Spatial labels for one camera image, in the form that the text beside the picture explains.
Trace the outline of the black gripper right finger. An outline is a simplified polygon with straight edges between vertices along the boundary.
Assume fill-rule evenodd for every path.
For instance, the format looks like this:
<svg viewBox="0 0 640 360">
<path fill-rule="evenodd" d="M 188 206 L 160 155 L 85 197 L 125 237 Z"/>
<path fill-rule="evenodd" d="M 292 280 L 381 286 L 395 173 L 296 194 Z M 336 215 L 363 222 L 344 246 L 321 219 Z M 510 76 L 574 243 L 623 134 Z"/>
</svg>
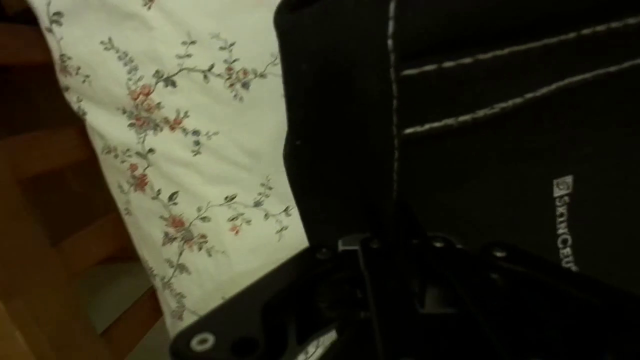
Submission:
<svg viewBox="0 0 640 360">
<path fill-rule="evenodd" d="M 638 298 L 510 244 L 407 237 L 412 360 L 640 360 Z"/>
</svg>

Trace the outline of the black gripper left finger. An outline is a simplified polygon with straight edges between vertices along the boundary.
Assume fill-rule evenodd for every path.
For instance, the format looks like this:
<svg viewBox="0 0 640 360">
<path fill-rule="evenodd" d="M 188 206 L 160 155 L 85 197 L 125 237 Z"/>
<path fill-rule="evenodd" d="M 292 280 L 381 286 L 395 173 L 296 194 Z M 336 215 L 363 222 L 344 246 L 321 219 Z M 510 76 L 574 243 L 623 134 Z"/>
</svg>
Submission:
<svg viewBox="0 0 640 360">
<path fill-rule="evenodd" d="M 194 321 L 173 360 L 375 360 L 364 239 L 312 246 Z"/>
</svg>

